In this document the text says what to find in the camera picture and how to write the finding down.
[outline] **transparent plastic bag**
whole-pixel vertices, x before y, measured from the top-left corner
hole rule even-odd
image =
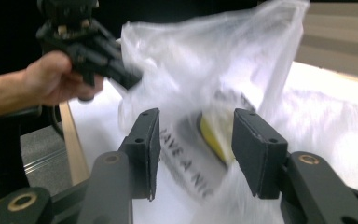
[[[280,96],[302,36],[307,7],[305,1],[276,0],[255,9],[176,24],[136,22],[123,27],[124,64],[129,70],[142,71],[143,79],[123,97],[119,125],[128,132],[141,112],[153,107],[160,109],[159,167],[164,172],[167,169],[170,180],[187,195],[172,200],[176,207],[186,204],[191,207],[191,212],[181,210],[176,217],[172,211],[176,208],[159,201],[158,197],[164,198],[167,191],[159,189],[158,183],[156,200],[164,204],[160,209],[171,209],[172,218],[147,219],[157,207],[145,208],[147,205],[135,202],[135,221],[210,223],[198,219],[203,214],[201,204],[210,205],[213,208],[210,212],[221,218],[224,216],[218,212],[219,207],[235,207],[238,202],[251,206],[247,198],[237,198],[229,206],[218,203],[218,195],[229,189],[222,182],[228,183],[233,177],[230,174],[239,171],[235,169],[236,162],[229,159],[233,111],[237,107],[258,110],[266,100]],[[227,164],[211,155],[200,136],[200,115],[208,123]],[[232,180],[242,183],[244,176]],[[238,223],[242,215],[220,223]]]
[[[304,77],[301,73],[291,75]],[[295,88],[265,109],[259,113],[288,141],[290,152],[322,156],[345,184],[358,189],[358,104]],[[192,220],[192,224],[221,223],[283,223],[280,200],[253,197],[234,162],[215,196]]]

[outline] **black plastic part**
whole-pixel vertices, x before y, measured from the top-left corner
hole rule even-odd
[[[289,161],[290,154],[287,154],[287,160]],[[287,164],[282,165],[278,175],[278,186],[282,192],[281,198],[281,212],[284,223],[295,224],[295,223],[307,223],[304,210],[301,206],[296,191],[293,187],[287,175]]]
[[[358,199],[323,158],[294,152],[287,175],[308,223],[358,223]]]
[[[130,158],[132,198],[154,199],[160,150],[159,111],[155,108],[138,117],[119,149]]]
[[[89,102],[91,102],[93,100],[94,100],[94,96],[91,96],[90,98],[79,97],[79,102],[80,103],[89,103]]]
[[[52,203],[46,189],[19,189],[0,202],[0,223],[50,224],[52,219]]]
[[[129,159],[123,152],[107,152],[92,168],[77,223],[132,223]]]
[[[52,198],[55,223],[76,223],[86,195],[88,180],[85,180]]]
[[[278,171],[286,158],[286,140],[255,112],[236,109],[232,150],[253,195],[277,199]]]
[[[112,78],[126,89],[141,80],[140,74],[128,73],[124,69],[116,40],[96,20],[90,21],[89,28],[69,33],[66,37],[58,35],[47,22],[37,31],[36,38],[44,53],[52,50],[66,53],[73,69],[91,86],[94,86],[94,74]]]
[[[37,6],[43,16],[55,25],[79,25],[90,19],[97,0],[38,0]]]
[[[29,187],[21,156],[20,124],[36,119],[41,112],[42,107],[35,106],[0,117],[0,199]]]
[[[132,199],[152,200],[156,193],[159,111],[147,110],[135,121],[116,152],[94,163],[77,223],[132,223]]]

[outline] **yellow object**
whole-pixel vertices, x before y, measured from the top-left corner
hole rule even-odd
[[[227,158],[223,149],[220,147],[219,142],[214,137],[214,134],[209,126],[208,122],[204,117],[201,117],[200,121],[200,131],[203,139],[208,144],[208,146],[212,149],[212,151],[216,154],[216,156],[224,163],[227,163]]]

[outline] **clamp jaw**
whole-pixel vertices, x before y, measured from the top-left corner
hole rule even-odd
[[[124,69],[120,45],[91,17],[97,0],[38,0],[46,23],[37,31],[43,53],[66,53],[83,80],[94,86],[94,74],[112,78],[126,89],[141,80],[139,74]]]
[[[139,115],[118,151],[99,156],[91,177],[51,197],[24,188],[0,201],[0,223],[132,224],[132,199],[154,200],[159,162],[159,110]]]
[[[281,197],[285,223],[358,223],[358,190],[322,157],[287,152],[287,141],[252,111],[236,109],[232,150],[253,195]]]

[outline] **plastic bag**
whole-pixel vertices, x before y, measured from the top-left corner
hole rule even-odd
[[[259,114],[289,142],[289,151],[322,156],[358,189],[358,79],[294,63],[283,95]]]
[[[291,75],[304,78],[301,73]],[[290,152],[322,156],[348,186],[358,189],[358,104],[320,91],[288,88],[259,113],[288,141]],[[254,198],[236,162],[222,183],[192,224],[283,223],[280,200]]]
[[[206,120],[229,163],[232,112],[257,110],[280,95],[307,6],[277,0],[177,24],[123,27],[124,64],[142,71],[143,80],[124,97],[120,126],[128,132],[138,114],[158,107],[161,158],[197,202],[212,198],[227,172],[198,136],[197,117]],[[194,125],[183,125],[189,122]]]

